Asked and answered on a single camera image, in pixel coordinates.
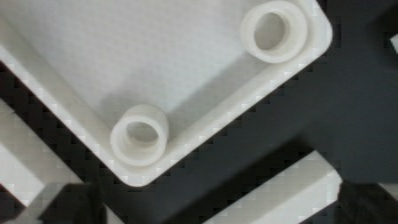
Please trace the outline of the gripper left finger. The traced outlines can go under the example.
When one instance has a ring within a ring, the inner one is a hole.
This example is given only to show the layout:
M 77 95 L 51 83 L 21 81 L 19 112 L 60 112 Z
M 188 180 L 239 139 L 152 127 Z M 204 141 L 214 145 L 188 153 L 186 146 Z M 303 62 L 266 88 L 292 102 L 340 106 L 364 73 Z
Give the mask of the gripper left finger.
M 40 224 L 106 224 L 102 194 L 93 183 L 61 187 L 37 219 Z

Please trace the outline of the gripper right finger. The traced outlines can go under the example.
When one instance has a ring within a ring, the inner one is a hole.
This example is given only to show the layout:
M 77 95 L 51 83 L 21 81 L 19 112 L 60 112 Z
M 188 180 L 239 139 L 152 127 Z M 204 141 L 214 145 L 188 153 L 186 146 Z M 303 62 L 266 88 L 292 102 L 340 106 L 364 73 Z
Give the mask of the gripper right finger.
M 398 183 L 344 181 L 337 204 L 335 224 L 398 224 Z

